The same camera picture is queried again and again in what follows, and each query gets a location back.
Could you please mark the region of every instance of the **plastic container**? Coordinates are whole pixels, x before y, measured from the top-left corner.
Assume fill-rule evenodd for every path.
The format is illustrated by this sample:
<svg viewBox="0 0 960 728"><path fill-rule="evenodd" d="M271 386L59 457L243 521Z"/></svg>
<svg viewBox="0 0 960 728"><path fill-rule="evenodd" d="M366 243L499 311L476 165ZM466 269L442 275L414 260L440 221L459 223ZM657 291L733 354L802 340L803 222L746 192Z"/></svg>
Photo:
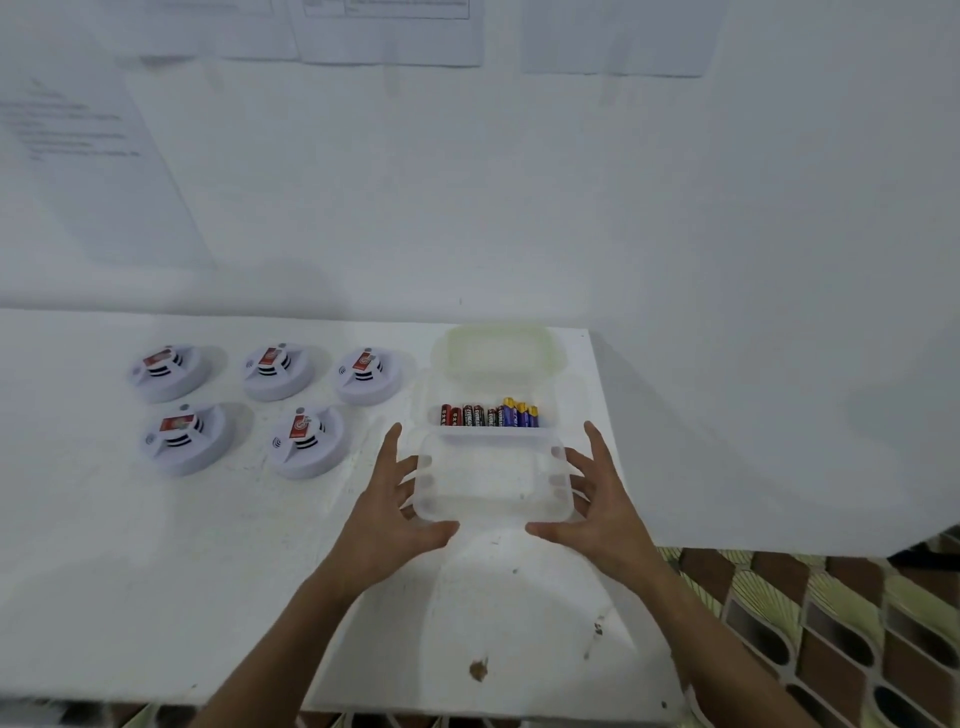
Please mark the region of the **plastic container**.
<svg viewBox="0 0 960 728"><path fill-rule="evenodd" d="M564 355L547 328L468 325L451 329L431 356L415 397L420 462L413 506L427 521L500 525L565 521L573 494L554 426L553 376ZM539 427L440 425L444 404L503 398L534 404Z"/></svg>
<svg viewBox="0 0 960 728"><path fill-rule="evenodd" d="M549 430L436 427L420 446L413 506L427 521L566 521L573 513L564 449Z"/></svg>

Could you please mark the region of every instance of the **white table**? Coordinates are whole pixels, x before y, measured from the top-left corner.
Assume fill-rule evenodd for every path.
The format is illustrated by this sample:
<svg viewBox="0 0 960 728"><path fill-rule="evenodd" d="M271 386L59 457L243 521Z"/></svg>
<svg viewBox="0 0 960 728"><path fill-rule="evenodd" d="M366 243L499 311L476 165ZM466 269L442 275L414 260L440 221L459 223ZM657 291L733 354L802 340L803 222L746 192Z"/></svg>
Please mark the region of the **white table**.
<svg viewBox="0 0 960 728"><path fill-rule="evenodd" d="M0 692L205 702L330 548L387 427L410 420L417 370L448 328L0 310ZM615 457L589 334L554 333L568 359L560 434L585 448L590 418ZM400 394L345 408L350 455L313 480L266 466L268 433L290 401L249 400L240 383L242 357L279 340L322 350L301 396L314 401L334 401L331 362L351 348L402 352ZM142 403L123 376L167 343L205 348L213 375L185 399L232 402L239 422L227 456L182 479L139 460L140 427L170 405ZM675 719L667 645L616 587L522 531L458 534L361 598L306 706ZM487 661L483 682L469 673L477 660Z"/></svg>

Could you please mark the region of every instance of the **white smoke detector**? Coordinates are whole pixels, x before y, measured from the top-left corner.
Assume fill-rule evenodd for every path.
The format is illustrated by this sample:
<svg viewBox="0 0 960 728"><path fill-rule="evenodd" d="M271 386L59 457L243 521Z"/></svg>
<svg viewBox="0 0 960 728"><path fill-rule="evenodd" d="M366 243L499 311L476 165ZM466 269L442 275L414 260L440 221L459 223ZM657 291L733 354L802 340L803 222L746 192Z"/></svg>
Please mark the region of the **white smoke detector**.
<svg viewBox="0 0 960 728"><path fill-rule="evenodd" d="M292 480L326 473L347 454L347 427L334 407L298 407L274 428L270 462Z"/></svg>
<svg viewBox="0 0 960 728"><path fill-rule="evenodd" d="M293 397L313 380L313 365L303 347L274 344L252 352L243 364L243 388L254 400Z"/></svg>
<svg viewBox="0 0 960 728"><path fill-rule="evenodd" d="M347 404L380 404L400 389L400 363L385 349L358 349L340 360L337 374L337 394Z"/></svg>
<svg viewBox="0 0 960 728"><path fill-rule="evenodd" d="M181 404L140 437L140 451L162 473L190 475L212 465L230 447L233 424L219 404Z"/></svg>
<svg viewBox="0 0 960 728"><path fill-rule="evenodd" d="M143 356L130 367L127 379L150 404L175 400L193 392L210 375L210 362L197 347L168 345Z"/></svg>

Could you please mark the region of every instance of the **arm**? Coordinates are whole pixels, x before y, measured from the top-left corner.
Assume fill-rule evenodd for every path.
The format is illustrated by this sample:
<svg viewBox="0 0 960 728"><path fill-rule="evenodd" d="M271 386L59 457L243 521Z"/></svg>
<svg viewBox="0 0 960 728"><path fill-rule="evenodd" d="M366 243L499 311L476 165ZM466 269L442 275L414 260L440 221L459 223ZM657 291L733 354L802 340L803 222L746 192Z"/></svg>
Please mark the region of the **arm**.
<svg viewBox="0 0 960 728"><path fill-rule="evenodd" d="M396 424L329 555L191 728L290 728L350 605L415 556L446 546L457 532L458 523L420 527L408 522L412 510L400 511L414 491L412 479L401 481L417 468L417 456L396 462L399 436Z"/></svg>
<svg viewBox="0 0 960 728"><path fill-rule="evenodd" d="M643 600L670 645L684 686L693 686L717 728L815 728L803 708L663 561L616 474L603 436L592 423L585 430L593 457L566 449L566 459L584 474L571 480L589 499L575 498L585 520L528 523L527 531L579 551Z"/></svg>

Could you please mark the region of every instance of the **right hand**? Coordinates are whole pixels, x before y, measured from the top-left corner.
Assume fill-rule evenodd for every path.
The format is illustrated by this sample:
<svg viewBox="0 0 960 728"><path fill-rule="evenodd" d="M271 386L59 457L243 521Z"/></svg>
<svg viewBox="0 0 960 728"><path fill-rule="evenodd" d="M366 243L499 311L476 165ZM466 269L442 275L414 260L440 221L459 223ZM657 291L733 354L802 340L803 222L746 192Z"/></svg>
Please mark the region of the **right hand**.
<svg viewBox="0 0 960 728"><path fill-rule="evenodd" d="M635 588L665 562L660 557L646 526L630 502L620 476L616 474L610 450L593 423L584 423L592 458L566 448L566 460L583 473L571 475L573 502L585 520L576 523L527 523L527 533L568 546L586 556L592 564L621 584Z"/></svg>

